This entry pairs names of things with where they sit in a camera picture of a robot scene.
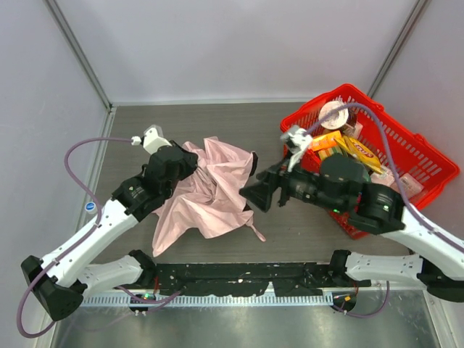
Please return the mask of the pink and black umbrella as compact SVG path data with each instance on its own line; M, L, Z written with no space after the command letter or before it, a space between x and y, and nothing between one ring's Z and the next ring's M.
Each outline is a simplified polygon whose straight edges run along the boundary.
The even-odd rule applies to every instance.
M254 213L240 195L257 165L255 152L220 141L204 139L201 148L187 141L183 148L198 156L197 169L180 181L169 198L154 211L158 216L152 240L152 255L159 257L190 228L213 239L247 226L257 238L266 238L254 226Z

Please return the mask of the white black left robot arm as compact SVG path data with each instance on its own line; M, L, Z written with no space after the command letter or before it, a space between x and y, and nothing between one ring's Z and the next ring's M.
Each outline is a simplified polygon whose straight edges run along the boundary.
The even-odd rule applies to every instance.
M71 239L43 257L31 255L22 261L28 285L53 321L71 315L92 294L116 286L152 284L156 267L140 250L103 265L92 262L117 237L160 208L177 184L194 173L197 161L197 154L175 142L160 147Z

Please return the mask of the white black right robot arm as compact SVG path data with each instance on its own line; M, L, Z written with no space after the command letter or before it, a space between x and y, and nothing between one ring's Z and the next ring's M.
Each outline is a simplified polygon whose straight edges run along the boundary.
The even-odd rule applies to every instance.
M298 199L346 215L352 227L413 251L412 255L385 257L336 250L330 263L334 277L423 283L435 297L463 301L462 239L422 215L394 189L365 180L365 168L343 155L326 158L316 173L289 164L284 158L258 173L256 182L241 188L240 195L267 212L279 190L281 207Z

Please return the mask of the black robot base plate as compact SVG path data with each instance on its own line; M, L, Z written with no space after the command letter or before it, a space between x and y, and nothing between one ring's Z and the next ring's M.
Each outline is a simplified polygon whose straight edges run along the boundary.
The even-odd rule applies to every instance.
M316 262L190 263L156 265L155 289L161 295L262 296L269 286L277 297L321 295L324 288L369 287Z

